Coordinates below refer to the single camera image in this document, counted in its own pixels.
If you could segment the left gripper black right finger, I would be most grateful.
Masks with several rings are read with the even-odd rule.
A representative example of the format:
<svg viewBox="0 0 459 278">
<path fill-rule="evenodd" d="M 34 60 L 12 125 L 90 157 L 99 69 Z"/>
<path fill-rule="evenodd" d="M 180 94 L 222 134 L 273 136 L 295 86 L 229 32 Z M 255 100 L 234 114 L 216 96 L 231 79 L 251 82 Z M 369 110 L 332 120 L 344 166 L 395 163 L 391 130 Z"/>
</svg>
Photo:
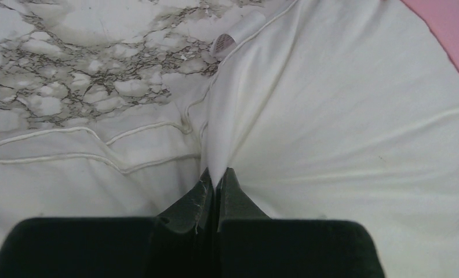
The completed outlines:
<svg viewBox="0 0 459 278">
<path fill-rule="evenodd" d="M 219 277 L 384 277 L 373 239 L 359 223 L 273 219 L 229 168 L 216 188 Z"/>
</svg>

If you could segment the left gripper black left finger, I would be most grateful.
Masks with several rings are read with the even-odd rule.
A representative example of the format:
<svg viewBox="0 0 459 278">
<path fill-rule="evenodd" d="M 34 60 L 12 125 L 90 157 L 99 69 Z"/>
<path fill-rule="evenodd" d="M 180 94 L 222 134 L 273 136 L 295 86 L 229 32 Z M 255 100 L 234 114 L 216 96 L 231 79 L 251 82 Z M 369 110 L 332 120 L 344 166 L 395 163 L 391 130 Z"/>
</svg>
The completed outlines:
<svg viewBox="0 0 459 278">
<path fill-rule="evenodd" d="M 0 277 L 208 277 L 213 185 L 150 217 L 31 218 L 0 248 Z"/>
</svg>

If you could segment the white pillow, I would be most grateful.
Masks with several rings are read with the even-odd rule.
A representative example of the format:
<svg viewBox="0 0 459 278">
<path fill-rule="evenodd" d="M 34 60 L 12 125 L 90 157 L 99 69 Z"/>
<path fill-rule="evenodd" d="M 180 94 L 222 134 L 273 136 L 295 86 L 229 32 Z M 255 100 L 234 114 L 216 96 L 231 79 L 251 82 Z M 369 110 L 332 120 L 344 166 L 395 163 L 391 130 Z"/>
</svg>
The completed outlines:
<svg viewBox="0 0 459 278">
<path fill-rule="evenodd" d="M 346 220 L 387 277 L 459 277 L 459 107 L 407 97 L 402 1 L 286 1 L 164 104 L 0 132 L 0 247 L 31 217 L 148 216 L 227 168 L 273 219 Z"/>
</svg>

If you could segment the pink floral pillowcase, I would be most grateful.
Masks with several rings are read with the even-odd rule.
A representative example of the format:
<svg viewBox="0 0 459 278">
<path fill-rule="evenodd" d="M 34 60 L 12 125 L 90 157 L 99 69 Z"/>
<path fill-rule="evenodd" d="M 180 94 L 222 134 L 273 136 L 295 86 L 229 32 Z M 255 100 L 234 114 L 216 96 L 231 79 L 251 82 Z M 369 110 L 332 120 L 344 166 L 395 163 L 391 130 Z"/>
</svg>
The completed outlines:
<svg viewBox="0 0 459 278">
<path fill-rule="evenodd" d="M 402 1 L 407 97 L 423 112 L 459 107 L 459 1 Z"/>
</svg>

